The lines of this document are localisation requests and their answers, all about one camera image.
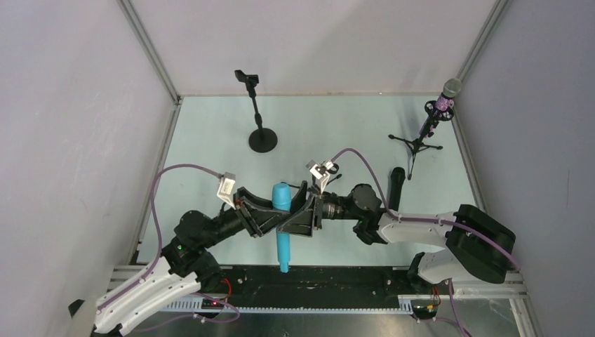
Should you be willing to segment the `blue microphone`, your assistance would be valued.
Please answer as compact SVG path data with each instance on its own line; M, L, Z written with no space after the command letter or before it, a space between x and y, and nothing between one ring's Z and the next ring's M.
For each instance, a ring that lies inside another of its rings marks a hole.
M276 210L290 211L291 191L286 183L277 183L272 188L272 205ZM283 222L276 227L276 257L281 273L290 270L290 237L282 230Z

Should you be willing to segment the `black microphone orange end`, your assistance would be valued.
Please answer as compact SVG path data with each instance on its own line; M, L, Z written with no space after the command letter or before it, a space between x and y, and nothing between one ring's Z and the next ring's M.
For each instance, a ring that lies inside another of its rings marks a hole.
M401 193L403 184L406 180L406 172L402 167L395 167L389 179L389 198L388 205L389 209L398 211L401 202Z

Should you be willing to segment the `tripod shock mount stand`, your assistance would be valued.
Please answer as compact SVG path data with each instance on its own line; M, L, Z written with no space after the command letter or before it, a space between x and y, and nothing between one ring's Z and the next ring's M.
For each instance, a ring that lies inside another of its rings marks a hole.
M391 140L397 140L403 142L411 154L410 167L408 169L407 179L411 180L413 176L413 168L417 154L424 150L434 149L442 150L442 145L428 145L424 143L425 138L430 138L434 135L435 128L442 121L451 121L455 116L453 110L454 100L448 98L439 98L437 100L430 100L425 103L424 110L427 113L422 128L420 129L419 136L414 140L407 140L405 138L396 137L392 134L388 135Z

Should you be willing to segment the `purple glitter microphone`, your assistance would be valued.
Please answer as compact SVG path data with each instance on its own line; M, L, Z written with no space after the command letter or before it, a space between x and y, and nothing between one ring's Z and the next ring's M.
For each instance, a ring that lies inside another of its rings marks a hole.
M432 137L434 129L442 121L451 121L455 116L454 98L462 90L462 82L458 78L447 80L440 96L436 100L427 101L424 110L427 118L420 130L422 138Z

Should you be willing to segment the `small tripod clip stand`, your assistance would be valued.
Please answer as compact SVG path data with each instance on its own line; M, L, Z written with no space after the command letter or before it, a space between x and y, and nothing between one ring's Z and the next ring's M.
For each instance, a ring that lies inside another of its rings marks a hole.
M331 184L333 181L342 177L342 174L339 173L340 167L338 164L333 164L328 170L327 173L329 174L328 184Z

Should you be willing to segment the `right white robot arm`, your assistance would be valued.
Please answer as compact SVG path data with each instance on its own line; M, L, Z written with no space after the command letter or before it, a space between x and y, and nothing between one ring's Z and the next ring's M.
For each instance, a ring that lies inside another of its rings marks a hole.
M477 279L501 284L513 269L515 234L469 204L435 215L396 213L386 209L368 184L358 184L345 197L324 192L293 200L280 232L310 237L323 220L353 220L355 235L367 245L412 242L438 248L417 253L408 269L412 282L435 285L447 279Z

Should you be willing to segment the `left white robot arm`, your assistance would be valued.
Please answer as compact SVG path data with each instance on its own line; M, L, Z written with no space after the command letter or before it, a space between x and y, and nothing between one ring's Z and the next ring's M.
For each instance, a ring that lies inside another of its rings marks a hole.
M211 218L188 211L175 236L141 271L96 300L69 305L68 336L126 336L158 311L193 293L210 291L222 279L222 269L209 248L246 231L262 237L282 226L306 202L304 189L293 194L278 183L271 199L240 188L230 206Z

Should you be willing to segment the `round base microphone stand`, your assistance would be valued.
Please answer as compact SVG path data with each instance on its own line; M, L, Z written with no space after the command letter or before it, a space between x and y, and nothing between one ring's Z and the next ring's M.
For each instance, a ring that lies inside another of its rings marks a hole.
M253 104L254 119L257 129L250 134L248 145L257 153L270 152L277 146L278 136L273 130L263 126L262 115L258 109L256 101L257 93L255 90L256 86L260 83L259 76L257 74L246 74L242 70L235 70L234 75L239 82L245 84L248 97Z

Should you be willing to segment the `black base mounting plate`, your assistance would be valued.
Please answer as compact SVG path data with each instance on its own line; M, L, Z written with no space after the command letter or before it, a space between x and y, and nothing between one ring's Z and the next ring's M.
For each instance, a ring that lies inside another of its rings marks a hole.
M448 285L415 281L401 267L224 265L204 293L227 296L234 306L275 308L397 308L399 298L432 300Z

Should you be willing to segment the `left electronics board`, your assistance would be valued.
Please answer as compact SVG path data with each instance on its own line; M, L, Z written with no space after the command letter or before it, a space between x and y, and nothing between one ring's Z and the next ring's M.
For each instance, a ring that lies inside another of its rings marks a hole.
M225 308L225 301L221 298L207 299L203 298L201 302L202 310L222 310Z

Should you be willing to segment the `electronics board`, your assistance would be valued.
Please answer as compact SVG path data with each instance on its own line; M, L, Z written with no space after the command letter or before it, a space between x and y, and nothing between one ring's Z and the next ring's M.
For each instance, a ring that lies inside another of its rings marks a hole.
M221 298L207 299L203 298L201 302L202 310L222 310L225 308L225 301Z
M434 321L436 319L439 308L439 304L413 305L412 317L416 321Z

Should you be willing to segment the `right electronics board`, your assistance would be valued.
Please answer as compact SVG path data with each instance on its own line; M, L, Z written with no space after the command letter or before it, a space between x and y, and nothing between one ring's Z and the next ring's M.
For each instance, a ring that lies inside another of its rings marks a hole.
M439 308L439 304L413 305L412 317L416 321L434 321L436 319Z

